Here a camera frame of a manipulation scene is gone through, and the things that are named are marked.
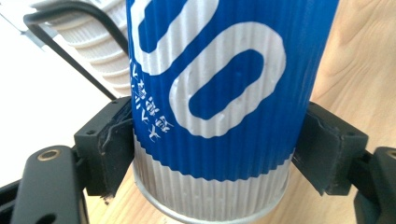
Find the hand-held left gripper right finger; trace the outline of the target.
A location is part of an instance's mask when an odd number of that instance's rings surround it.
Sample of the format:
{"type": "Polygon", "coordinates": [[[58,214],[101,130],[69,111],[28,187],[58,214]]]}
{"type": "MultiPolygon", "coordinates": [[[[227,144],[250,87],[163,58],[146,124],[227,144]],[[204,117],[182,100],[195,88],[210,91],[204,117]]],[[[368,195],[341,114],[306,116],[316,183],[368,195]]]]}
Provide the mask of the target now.
{"type": "Polygon", "coordinates": [[[310,102],[292,162],[320,195],[345,196],[350,164],[367,143],[366,133],[310,102]]]}

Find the black wire cup holder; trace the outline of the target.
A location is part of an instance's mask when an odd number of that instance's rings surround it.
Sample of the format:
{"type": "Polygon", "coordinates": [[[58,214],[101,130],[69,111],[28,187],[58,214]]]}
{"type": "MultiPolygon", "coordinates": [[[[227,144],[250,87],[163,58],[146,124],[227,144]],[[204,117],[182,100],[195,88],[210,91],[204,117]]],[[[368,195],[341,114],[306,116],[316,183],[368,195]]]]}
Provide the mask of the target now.
{"type": "Polygon", "coordinates": [[[47,9],[39,10],[23,17],[24,24],[40,41],[49,46],[69,65],[80,72],[91,84],[104,94],[110,101],[116,100],[117,97],[102,85],[95,77],[90,74],[82,65],[80,65],[70,54],[61,48],[41,27],[40,24],[50,20],[56,20],[67,13],[79,12],[86,14],[99,21],[109,34],[114,38],[116,43],[128,54],[128,41],[121,33],[116,23],[111,20],[105,12],[98,7],[83,2],[63,2],[50,6],[47,9]]]}

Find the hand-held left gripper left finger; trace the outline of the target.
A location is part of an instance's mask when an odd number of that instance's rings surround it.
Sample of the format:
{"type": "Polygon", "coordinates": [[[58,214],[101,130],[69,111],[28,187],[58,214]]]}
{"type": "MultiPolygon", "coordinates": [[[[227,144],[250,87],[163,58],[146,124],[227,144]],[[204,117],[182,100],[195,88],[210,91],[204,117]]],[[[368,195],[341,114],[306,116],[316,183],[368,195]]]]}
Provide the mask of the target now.
{"type": "Polygon", "coordinates": [[[131,97],[111,101],[74,134],[88,163],[90,196],[114,197],[134,159],[131,97]]]}

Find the blue and white paper cup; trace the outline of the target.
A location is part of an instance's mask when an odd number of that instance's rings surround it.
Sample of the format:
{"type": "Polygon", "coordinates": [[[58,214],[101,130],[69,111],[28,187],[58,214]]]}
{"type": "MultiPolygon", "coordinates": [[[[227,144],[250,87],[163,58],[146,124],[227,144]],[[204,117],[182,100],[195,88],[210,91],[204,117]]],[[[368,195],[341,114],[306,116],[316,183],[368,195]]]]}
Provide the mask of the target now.
{"type": "Polygon", "coordinates": [[[282,199],[339,0],[126,0],[134,179],[186,223],[282,199]]]}

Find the stack of white-rimmed cups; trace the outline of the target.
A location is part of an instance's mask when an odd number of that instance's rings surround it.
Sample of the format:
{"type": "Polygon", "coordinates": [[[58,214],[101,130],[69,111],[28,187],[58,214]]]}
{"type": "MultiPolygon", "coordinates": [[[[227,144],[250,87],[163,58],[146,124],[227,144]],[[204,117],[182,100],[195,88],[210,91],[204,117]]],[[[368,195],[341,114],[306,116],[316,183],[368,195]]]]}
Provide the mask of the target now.
{"type": "MultiPolygon", "coordinates": [[[[97,7],[128,37],[125,0],[32,0],[29,7],[42,10],[70,2],[97,7]]],[[[83,12],[65,12],[59,18],[49,19],[47,25],[117,93],[122,96],[131,94],[128,56],[99,20],[83,12]]]]}

